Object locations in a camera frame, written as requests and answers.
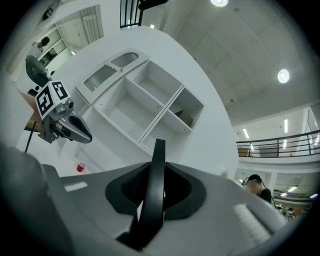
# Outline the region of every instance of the black metal rail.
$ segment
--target black metal rail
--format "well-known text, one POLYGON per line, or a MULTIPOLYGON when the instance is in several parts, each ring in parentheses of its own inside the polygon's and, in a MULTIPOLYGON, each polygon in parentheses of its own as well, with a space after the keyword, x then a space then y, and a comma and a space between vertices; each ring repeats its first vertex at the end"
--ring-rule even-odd
POLYGON ((120 1, 120 28, 127 28, 131 26, 141 26, 139 24, 142 19, 143 12, 138 9, 139 0, 121 0, 120 1))
POLYGON ((236 145, 240 157, 288 158, 318 155, 320 130, 278 138, 237 141, 236 145))
POLYGON ((169 0, 120 0, 120 28, 141 26, 145 10, 165 4, 168 1, 169 0))

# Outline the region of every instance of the ceiling light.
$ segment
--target ceiling light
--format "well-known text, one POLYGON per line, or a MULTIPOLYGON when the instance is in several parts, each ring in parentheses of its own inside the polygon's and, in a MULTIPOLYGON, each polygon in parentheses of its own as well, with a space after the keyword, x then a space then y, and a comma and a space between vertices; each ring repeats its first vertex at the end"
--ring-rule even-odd
POLYGON ((211 3, 218 7, 224 7, 227 5, 228 0, 211 0, 211 3))
POLYGON ((249 139, 249 134, 248 134, 247 130, 246 130, 246 129, 243 129, 243 132, 244 132, 245 137, 246 137, 247 139, 249 139))
POLYGON ((281 84, 285 84, 286 82, 288 82, 289 78, 290 78, 290 75, 289 75, 288 70, 286 70, 286 69, 282 69, 278 73, 278 80, 281 84))
POLYGON ((315 142, 314 142, 315 146, 318 144, 319 140, 320 140, 320 135, 318 135, 318 137, 316 137, 316 139, 315 139, 315 142))
POLYGON ((295 191, 297 188, 298 188, 297 186, 293 186, 292 188, 290 188, 290 189, 288 190, 288 192, 293 192, 293 191, 295 191))
POLYGON ((288 132, 288 119, 284 120, 284 132, 288 132))
POLYGON ((310 195, 310 198, 312 198, 312 199, 317 198, 317 197, 318 197, 318 194, 310 195))

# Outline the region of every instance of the shelf compartment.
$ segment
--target shelf compartment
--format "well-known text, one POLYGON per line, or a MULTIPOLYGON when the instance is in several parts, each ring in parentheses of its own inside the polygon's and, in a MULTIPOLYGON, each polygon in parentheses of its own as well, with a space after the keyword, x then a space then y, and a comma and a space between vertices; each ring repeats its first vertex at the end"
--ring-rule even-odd
POLYGON ((141 144, 151 153, 156 139, 165 140, 166 156, 174 159, 187 143, 192 129, 182 122, 174 113, 167 110, 143 137, 141 144))
POLYGON ((80 143, 75 156, 85 161, 93 172, 151 160, 150 154, 125 137, 95 109, 88 115, 86 123, 93 139, 88 144, 80 143))
POLYGON ((183 120, 188 120, 186 123, 189 124, 189 120, 192 119, 190 127, 193 128, 203 110, 204 105, 186 88, 180 92, 177 98, 170 105, 169 110, 175 113, 176 115, 180 114, 181 111, 184 111, 183 114, 186 119, 178 117, 182 122, 183 120))
POLYGON ((153 97, 166 105, 182 84, 152 61, 131 71, 126 78, 137 83, 153 97))
POLYGON ((137 142, 164 106, 139 86, 122 78, 97 100, 94 107, 137 142))

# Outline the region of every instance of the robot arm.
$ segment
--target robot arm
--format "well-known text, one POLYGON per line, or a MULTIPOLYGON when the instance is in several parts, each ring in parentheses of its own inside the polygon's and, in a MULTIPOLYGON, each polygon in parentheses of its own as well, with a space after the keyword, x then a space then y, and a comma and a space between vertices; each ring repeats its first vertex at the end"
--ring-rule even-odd
POLYGON ((34 56, 26 58, 26 73, 38 86, 35 102, 42 120, 39 137, 52 143, 59 136, 90 143, 92 135, 86 122, 74 112, 74 101, 62 81, 51 81, 47 70, 34 56))
POLYGON ((52 143, 59 138, 90 143, 92 135, 86 122, 74 110, 74 101, 61 81, 49 81, 35 97, 42 119, 39 137, 52 143))

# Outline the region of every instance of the red cup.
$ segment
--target red cup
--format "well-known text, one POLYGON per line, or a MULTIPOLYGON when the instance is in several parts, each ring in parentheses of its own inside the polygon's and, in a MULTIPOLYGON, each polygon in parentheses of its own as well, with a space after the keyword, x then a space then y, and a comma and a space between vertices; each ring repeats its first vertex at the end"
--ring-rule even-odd
POLYGON ((87 167, 86 163, 84 161, 80 161, 78 163, 78 166, 76 167, 76 170, 81 173, 85 168, 87 167))

